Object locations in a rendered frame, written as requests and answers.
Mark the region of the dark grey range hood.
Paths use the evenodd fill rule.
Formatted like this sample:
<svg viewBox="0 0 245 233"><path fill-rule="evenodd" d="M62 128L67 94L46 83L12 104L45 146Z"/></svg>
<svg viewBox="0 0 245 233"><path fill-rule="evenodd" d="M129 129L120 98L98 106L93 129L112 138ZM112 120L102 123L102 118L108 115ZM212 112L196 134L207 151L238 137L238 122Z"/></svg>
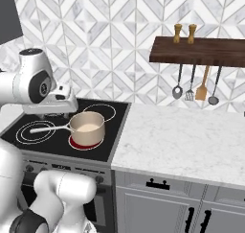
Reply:
<svg viewBox="0 0 245 233"><path fill-rule="evenodd" d="M0 45L23 35L14 0L0 0Z"/></svg>

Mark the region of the hanging metal skimmer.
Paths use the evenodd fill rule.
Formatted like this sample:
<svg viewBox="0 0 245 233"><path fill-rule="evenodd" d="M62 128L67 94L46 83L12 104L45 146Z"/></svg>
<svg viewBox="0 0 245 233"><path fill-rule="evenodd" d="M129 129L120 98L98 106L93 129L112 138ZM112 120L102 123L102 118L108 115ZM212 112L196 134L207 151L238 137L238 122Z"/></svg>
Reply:
<svg viewBox="0 0 245 233"><path fill-rule="evenodd" d="M222 67L219 67L218 71L217 71L217 76L216 76L215 85L214 85L215 88L217 87L217 84L218 84L218 81L219 81L219 77L220 77L220 74L221 74L221 69L222 69ZM216 89L213 90L212 95L209 96L209 98L208 98L208 102L209 102L210 105L217 105L219 103L219 99L214 96L215 91L216 91Z"/></svg>

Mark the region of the black glass-top stove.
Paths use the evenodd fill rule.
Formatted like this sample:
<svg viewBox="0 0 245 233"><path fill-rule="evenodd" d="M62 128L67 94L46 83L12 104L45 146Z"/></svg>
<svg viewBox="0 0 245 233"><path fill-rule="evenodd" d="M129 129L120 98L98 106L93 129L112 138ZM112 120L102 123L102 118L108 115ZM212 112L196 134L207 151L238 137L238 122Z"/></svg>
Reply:
<svg viewBox="0 0 245 233"><path fill-rule="evenodd" d="M123 126L130 108L129 103L80 99L78 110L96 111L105 119L105 136L101 142L82 148L71 139L65 129L30 133L32 128L63 126L70 121L69 114L27 115L18 117L0 138L20 149L26 166L32 165L31 174L43 170L57 170L88 175L95 179L104 178L104 184L112 188L113 213L115 202L112 185L111 162L121 137Z"/></svg>

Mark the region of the hanging metal slotted spatula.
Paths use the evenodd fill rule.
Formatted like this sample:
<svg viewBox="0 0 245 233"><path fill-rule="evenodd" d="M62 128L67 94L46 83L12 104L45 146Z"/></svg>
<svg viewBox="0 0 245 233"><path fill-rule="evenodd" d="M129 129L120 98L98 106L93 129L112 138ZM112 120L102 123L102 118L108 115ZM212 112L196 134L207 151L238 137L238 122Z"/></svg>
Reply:
<svg viewBox="0 0 245 233"><path fill-rule="evenodd" d="M192 91L192 84L194 81L196 64L193 64L192 71L191 71L191 78L190 78L190 86L189 90L186 92L185 101L193 101L193 91Z"/></svg>

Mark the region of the hanging metal spoon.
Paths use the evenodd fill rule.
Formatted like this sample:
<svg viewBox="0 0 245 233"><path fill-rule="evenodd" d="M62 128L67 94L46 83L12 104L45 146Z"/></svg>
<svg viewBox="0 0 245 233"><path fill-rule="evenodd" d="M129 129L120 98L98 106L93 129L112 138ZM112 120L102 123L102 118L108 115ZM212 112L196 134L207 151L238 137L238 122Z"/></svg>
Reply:
<svg viewBox="0 0 245 233"><path fill-rule="evenodd" d="M180 65L178 73L178 82L177 85L172 89L172 96L175 100L178 100L183 94L183 88L180 86L181 76L182 76L183 65Z"/></svg>

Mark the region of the hanging wooden spatula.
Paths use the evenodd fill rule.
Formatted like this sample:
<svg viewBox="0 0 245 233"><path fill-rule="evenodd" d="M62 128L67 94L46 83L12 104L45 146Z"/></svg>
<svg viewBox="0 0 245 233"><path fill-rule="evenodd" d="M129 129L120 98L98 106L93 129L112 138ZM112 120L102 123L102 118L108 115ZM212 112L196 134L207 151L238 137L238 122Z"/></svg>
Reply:
<svg viewBox="0 0 245 233"><path fill-rule="evenodd" d="M206 66L203 80L201 85L196 89L195 99L199 101L204 101L207 95L207 87L206 87L206 80L209 74L210 67L209 65Z"/></svg>

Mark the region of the grey drawer front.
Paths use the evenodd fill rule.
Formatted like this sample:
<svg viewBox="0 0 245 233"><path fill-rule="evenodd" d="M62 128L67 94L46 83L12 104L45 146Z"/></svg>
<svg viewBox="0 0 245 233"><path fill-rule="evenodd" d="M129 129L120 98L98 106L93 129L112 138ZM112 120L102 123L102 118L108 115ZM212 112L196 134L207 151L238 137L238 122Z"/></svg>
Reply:
<svg viewBox="0 0 245 233"><path fill-rule="evenodd" d="M245 191L209 185L204 200L245 208Z"/></svg>
<svg viewBox="0 0 245 233"><path fill-rule="evenodd" d="M121 187L156 192L160 194L175 195L184 198L200 199L205 189L204 184L153 175L140 175L116 171L115 177L116 184ZM162 183L163 180L166 180L167 184L170 185L170 190L146 187L145 183L151 178L153 178L156 183Z"/></svg>

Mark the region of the dark wooden wall shelf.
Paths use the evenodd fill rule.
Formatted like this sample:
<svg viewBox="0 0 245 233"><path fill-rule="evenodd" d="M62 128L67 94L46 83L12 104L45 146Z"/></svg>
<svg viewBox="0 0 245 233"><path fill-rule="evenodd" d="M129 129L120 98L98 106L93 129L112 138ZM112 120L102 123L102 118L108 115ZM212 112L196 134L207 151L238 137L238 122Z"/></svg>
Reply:
<svg viewBox="0 0 245 233"><path fill-rule="evenodd" d="M245 39L200 38L193 44L183 37L174 43L169 36L156 36L150 62L245 67Z"/></svg>

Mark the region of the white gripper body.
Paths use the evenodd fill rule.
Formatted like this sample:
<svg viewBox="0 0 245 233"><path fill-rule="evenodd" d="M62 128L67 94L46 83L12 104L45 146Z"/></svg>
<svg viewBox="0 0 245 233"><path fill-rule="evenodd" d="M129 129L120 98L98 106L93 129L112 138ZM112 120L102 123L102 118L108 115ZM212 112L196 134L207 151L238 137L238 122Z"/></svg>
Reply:
<svg viewBox="0 0 245 233"><path fill-rule="evenodd" d="M78 101L74 95L50 95L38 105L23 105L26 114L73 113L78 110Z"/></svg>

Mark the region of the oven door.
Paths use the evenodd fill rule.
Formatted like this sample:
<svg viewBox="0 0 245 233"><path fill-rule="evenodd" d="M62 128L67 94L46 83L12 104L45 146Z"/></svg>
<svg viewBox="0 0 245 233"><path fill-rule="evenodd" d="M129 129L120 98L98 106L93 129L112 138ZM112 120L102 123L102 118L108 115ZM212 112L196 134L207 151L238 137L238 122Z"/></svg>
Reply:
<svg viewBox="0 0 245 233"><path fill-rule="evenodd" d="M25 173L18 195L21 210L28 208L36 199L33 181L36 174ZM104 183L97 183L94 199L84 205L84 212L89 221L95 225L99 233L114 233L114 213L112 205L112 188Z"/></svg>

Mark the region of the grey cupboard door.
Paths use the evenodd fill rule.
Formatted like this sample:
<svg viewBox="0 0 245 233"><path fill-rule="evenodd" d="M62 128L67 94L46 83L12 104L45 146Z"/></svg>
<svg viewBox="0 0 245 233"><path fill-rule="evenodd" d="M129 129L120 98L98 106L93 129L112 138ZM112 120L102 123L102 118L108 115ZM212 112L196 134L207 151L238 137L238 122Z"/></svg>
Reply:
<svg viewBox="0 0 245 233"><path fill-rule="evenodd" d="M197 199L116 187L118 233L185 233Z"/></svg>
<svg viewBox="0 0 245 233"><path fill-rule="evenodd" d="M207 201L202 204L197 233L200 233L206 210L211 210L212 215L205 233L245 233L245 208Z"/></svg>

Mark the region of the wooden pepper mill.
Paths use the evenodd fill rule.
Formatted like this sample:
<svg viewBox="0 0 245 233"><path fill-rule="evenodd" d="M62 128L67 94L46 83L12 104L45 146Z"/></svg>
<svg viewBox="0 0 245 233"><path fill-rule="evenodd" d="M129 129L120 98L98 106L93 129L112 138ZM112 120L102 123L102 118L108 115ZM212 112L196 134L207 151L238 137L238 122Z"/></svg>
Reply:
<svg viewBox="0 0 245 233"><path fill-rule="evenodd" d="M190 24L189 25L189 37L188 37L188 44L193 44L194 43L194 33L196 30L197 25L195 24Z"/></svg>
<svg viewBox="0 0 245 233"><path fill-rule="evenodd" d="M182 30L182 25L181 24L175 24L174 25L174 38L173 38L173 43L179 43L180 42L180 32Z"/></svg>

